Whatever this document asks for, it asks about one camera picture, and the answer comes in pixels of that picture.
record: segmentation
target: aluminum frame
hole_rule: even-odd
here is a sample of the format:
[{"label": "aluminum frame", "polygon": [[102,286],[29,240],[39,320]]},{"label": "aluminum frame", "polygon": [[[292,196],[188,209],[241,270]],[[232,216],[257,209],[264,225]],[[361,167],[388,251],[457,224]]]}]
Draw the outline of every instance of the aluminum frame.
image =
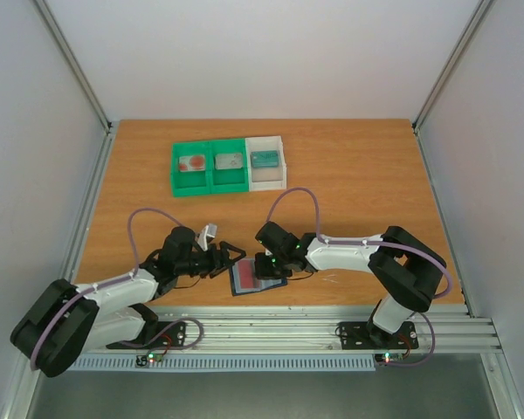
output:
[{"label": "aluminum frame", "polygon": [[72,48],[68,44],[68,41],[64,36],[64,33],[60,29],[60,26],[57,23],[54,14],[52,13],[51,7],[46,2],[46,0],[32,0],[32,2],[35,5],[38,14],[43,18],[45,26],[49,30],[52,39],[60,49],[60,52],[62,53],[64,59],[66,60],[66,63],[72,70],[75,79],[78,81],[79,85],[84,91],[84,94],[89,100],[89,103],[91,104],[93,110],[97,114],[97,118],[99,118],[101,125],[105,129],[105,133],[108,133],[111,127],[111,122],[109,121],[107,114],[103,109],[103,106],[99,102],[99,99],[97,99],[97,96],[93,91],[93,88],[87,80],[86,74],[81,69],[81,66],[79,65],[79,62],[76,59],[76,56],[72,51]]},{"label": "aluminum frame", "polygon": [[[114,145],[116,127],[118,125],[104,140],[88,192],[80,209],[79,222],[74,229],[72,245],[66,255],[63,268],[63,273],[68,279],[73,279],[78,270],[100,186]],[[300,359],[303,356],[345,354],[346,351],[340,349],[340,341],[335,336],[335,325],[345,320],[366,320],[373,309],[372,306],[155,306],[153,308],[164,321],[185,316],[200,319],[204,323],[206,336],[202,343],[190,352],[196,359],[204,357],[206,360],[218,354],[293,354]],[[436,353],[482,354],[484,369],[500,417],[517,419],[524,417],[521,413],[520,398],[508,371],[493,322],[490,319],[474,318],[468,306],[464,304],[434,305],[428,314],[437,336]],[[416,322],[417,332],[421,336],[421,347],[413,352],[424,354],[428,352],[431,343],[429,327],[419,316],[413,321]],[[197,336],[195,330],[194,326],[189,327],[190,339]],[[365,355],[374,352],[380,351],[356,353]],[[140,352],[93,351],[90,355],[82,355],[82,357],[99,356],[108,361],[109,358],[117,355],[136,353]],[[34,394],[39,373],[29,371],[29,363],[25,358],[20,359],[17,370],[21,372],[17,395],[10,398],[12,406],[7,409],[8,415],[3,418],[25,418]]]},{"label": "aluminum frame", "polygon": [[[107,170],[108,158],[113,149],[118,125],[118,123],[113,124],[103,137],[100,151],[95,160],[94,170],[87,181],[86,193],[79,208],[77,222],[72,230],[70,245],[60,269],[59,276],[70,282],[74,280],[83,256],[87,233],[99,198],[100,187]],[[31,371],[29,360],[24,355],[19,354],[0,413],[1,419],[25,419],[27,417],[40,374],[39,371]]]},{"label": "aluminum frame", "polygon": [[424,124],[433,105],[435,105],[438,96],[440,96],[441,92],[443,92],[446,83],[458,65],[458,62],[464,56],[467,46],[472,42],[474,35],[476,34],[481,23],[485,20],[487,12],[491,9],[491,6],[493,6],[494,2],[495,0],[478,1],[478,4],[473,11],[472,16],[470,17],[470,20],[468,20],[467,24],[465,25],[458,42],[452,49],[451,55],[448,57],[445,66],[441,70],[437,80],[435,81],[435,84],[433,85],[433,88],[431,89],[431,92],[427,96],[425,103],[417,114],[416,120],[413,123],[415,128],[420,128]]}]

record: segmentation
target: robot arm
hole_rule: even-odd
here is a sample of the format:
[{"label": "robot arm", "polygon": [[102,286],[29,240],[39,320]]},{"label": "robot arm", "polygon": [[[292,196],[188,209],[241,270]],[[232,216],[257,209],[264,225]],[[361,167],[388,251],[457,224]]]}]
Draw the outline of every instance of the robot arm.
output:
[{"label": "robot arm", "polygon": [[[266,253],[255,256],[258,279],[287,278],[294,271],[326,269],[373,273],[388,292],[367,324],[369,340],[376,347],[386,347],[414,312],[429,310],[442,278],[437,267],[424,258],[380,243],[417,249],[446,266],[437,253],[400,227],[389,227],[384,234],[372,237],[317,237],[306,233],[298,239],[276,223],[267,222],[256,239],[266,248]],[[398,263],[402,257],[406,257],[404,264]]]},{"label": "robot arm", "polygon": [[[142,303],[172,290],[182,275],[215,277],[245,257],[245,252],[226,242],[219,248],[210,243],[215,226],[209,224],[199,235],[183,226],[175,227],[163,247],[149,254],[137,271],[125,278],[94,284],[72,285],[65,279],[50,284],[10,336],[25,356],[38,341],[66,302],[79,296],[38,347],[36,366],[53,377],[68,369],[85,351],[122,340],[145,345],[158,331],[157,316]],[[230,251],[237,253],[232,258]]]}]

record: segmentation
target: gray floor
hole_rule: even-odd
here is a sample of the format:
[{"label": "gray floor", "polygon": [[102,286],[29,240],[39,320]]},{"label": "gray floor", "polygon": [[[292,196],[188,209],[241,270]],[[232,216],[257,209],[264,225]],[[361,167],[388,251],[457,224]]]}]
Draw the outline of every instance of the gray floor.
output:
[{"label": "gray floor", "polygon": [[64,373],[38,384],[36,419],[496,418],[478,355],[374,373]]}]

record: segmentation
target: green tray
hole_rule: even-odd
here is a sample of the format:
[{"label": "green tray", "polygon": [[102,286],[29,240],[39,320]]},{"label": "green tray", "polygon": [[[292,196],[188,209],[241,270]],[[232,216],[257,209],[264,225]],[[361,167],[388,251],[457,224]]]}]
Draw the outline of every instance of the green tray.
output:
[{"label": "green tray", "polygon": [[[216,155],[228,153],[241,153],[243,155],[243,167],[217,170],[215,168]],[[178,161],[183,155],[205,155],[205,171],[179,171]],[[249,182],[245,139],[177,142],[173,144],[170,180],[173,196],[247,192]]]}]

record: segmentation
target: wooden table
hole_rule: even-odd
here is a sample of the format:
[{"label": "wooden table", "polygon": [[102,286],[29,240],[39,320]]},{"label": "wooden table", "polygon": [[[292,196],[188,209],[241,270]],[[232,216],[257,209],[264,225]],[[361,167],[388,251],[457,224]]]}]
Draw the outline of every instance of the wooden table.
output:
[{"label": "wooden table", "polygon": [[[305,186],[321,206],[321,231],[329,236],[365,237],[400,225],[449,262],[416,139],[407,120],[124,120],[101,188],[86,243],[79,282],[93,282],[132,268],[126,221],[139,207],[168,211],[199,231],[218,226],[217,238],[247,251],[262,251],[254,239],[281,191],[174,198],[169,184],[171,146],[178,141],[281,135],[288,187]],[[295,192],[276,209],[273,221],[302,235],[314,231],[310,197]],[[173,224],[140,214],[134,232],[141,258],[161,247]],[[193,278],[179,278],[186,286]],[[152,302],[167,306],[374,305],[385,294],[371,274],[323,271],[288,286],[244,296],[231,295],[227,273],[174,290]],[[439,302],[462,303],[456,285]]]}]

